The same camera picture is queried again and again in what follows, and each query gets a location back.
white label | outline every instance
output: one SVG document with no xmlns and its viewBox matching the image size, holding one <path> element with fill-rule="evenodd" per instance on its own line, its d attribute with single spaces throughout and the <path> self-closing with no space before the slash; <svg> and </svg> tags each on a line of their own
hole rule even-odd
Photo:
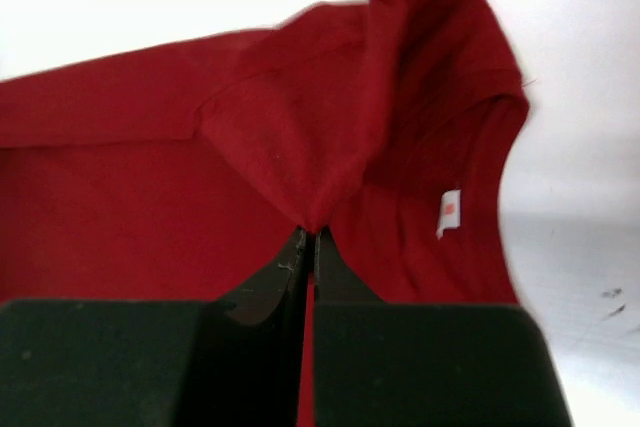
<svg viewBox="0 0 640 427">
<path fill-rule="evenodd" d="M 450 190 L 442 194 L 440 204 L 440 222 L 438 222 L 438 238 L 442 237 L 445 229 L 460 227 L 460 191 Z"/>
</svg>

red fabric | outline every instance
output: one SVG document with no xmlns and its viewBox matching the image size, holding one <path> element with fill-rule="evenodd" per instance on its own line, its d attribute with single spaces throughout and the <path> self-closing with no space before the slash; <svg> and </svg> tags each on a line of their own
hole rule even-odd
<svg viewBox="0 0 640 427">
<path fill-rule="evenodd" d="M 307 310 L 305 312 L 302 370 L 300 371 L 300 397 L 298 398 L 298 427 L 313 427 L 313 302 L 314 281 L 307 282 Z"/>
<path fill-rule="evenodd" d="M 515 302 L 497 199 L 526 111 L 485 0 L 318 5 L 2 83 L 0 301 L 215 298 L 328 224 L 385 300 Z"/>
</svg>

dark spot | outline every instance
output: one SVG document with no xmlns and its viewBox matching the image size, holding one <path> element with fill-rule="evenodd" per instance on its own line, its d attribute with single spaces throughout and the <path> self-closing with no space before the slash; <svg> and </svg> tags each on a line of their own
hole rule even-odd
<svg viewBox="0 0 640 427">
<path fill-rule="evenodd" d="M 620 287 L 616 287 L 615 289 L 603 292 L 602 297 L 604 297 L 605 299 L 615 299 L 620 294 L 622 294 L 622 289 Z"/>
<path fill-rule="evenodd" d="M 624 312 L 624 309 L 627 308 L 627 304 L 622 304 L 620 307 L 618 307 L 616 310 L 614 310 L 613 312 L 610 312 L 609 315 L 607 315 L 607 319 L 610 319 L 611 317 L 615 317 L 618 314 L 621 314 L 622 312 Z"/>
</svg>

white background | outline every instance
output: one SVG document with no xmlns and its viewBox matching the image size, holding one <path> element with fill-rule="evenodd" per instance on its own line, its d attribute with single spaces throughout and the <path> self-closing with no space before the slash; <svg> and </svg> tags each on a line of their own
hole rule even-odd
<svg viewBox="0 0 640 427">
<path fill-rule="evenodd" d="M 315 1 L 0 0 L 0 79 L 272 25 Z M 640 426 L 640 0 L 489 1 L 533 81 L 500 197 L 513 280 L 576 426 Z"/>
</svg>

tag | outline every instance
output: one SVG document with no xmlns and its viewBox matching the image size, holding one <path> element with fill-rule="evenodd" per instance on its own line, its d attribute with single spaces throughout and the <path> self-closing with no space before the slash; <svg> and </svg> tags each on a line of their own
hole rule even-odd
<svg viewBox="0 0 640 427">
<path fill-rule="evenodd" d="M 450 190 L 442 194 L 440 204 L 440 222 L 438 222 L 438 239 L 442 237 L 445 229 L 460 227 L 460 191 Z"/>
</svg>

